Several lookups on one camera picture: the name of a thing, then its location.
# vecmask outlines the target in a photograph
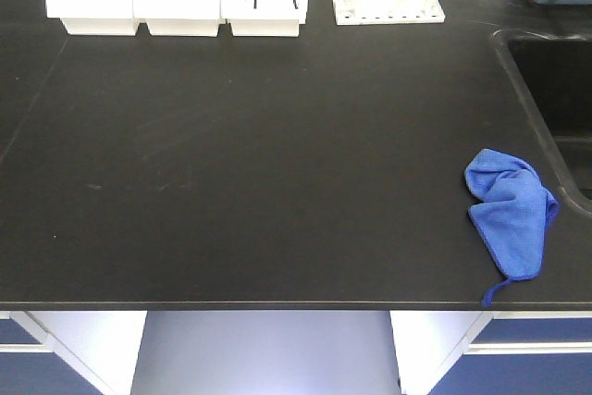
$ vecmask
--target blue cabinet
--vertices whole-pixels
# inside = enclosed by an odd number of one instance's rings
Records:
[[[592,342],[592,318],[494,319],[474,342]]]
[[[0,353],[3,395],[101,395],[55,353]]]
[[[0,319],[0,344],[39,344],[13,319]]]
[[[430,395],[589,395],[592,353],[464,355]]]

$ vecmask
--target cabinet door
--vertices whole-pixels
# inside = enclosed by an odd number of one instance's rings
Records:
[[[407,395],[430,393],[465,355],[592,353],[591,312],[393,311],[390,317]]]
[[[592,353],[465,355],[430,395],[588,395]]]
[[[145,316],[145,312],[0,312],[0,323],[8,323],[0,352],[54,352],[104,395],[129,395]]]
[[[100,395],[54,353],[0,353],[3,395]]]

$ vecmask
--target blue cloth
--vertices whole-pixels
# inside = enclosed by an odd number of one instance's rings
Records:
[[[481,201],[469,215],[506,280],[481,302],[491,305],[495,292],[514,281],[532,279],[543,261],[545,230],[559,204],[535,170],[509,154],[482,150],[464,171],[471,193]]]

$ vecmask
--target cabinet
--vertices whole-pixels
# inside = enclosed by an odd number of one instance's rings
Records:
[[[580,393],[592,312],[0,312],[0,351],[0,393]]]
[[[145,312],[0,312],[0,386],[11,393],[53,395],[38,381],[70,381],[72,393],[127,395]],[[7,369],[15,368],[18,372]],[[23,384],[33,386],[25,390]]]
[[[508,363],[515,362],[517,369],[527,367],[528,356],[533,355],[539,355],[536,361],[542,366],[560,365],[561,360],[566,365],[591,362],[592,312],[393,311],[390,315],[401,391],[407,395],[455,393],[446,391],[454,384],[442,387],[438,382],[454,376],[452,381],[463,381],[458,375],[470,368],[503,378],[496,374],[497,362],[500,368],[512,368]]]

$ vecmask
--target drawer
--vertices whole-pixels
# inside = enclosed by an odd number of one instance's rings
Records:
[[[51,351],[49,335],[28,315],[0,312],[0,354]]]
[[[590,369],[592,353],[464,355],[429,395],[588,395]]]
[[[475,343],[592,342],[592,318],[494,319]]]

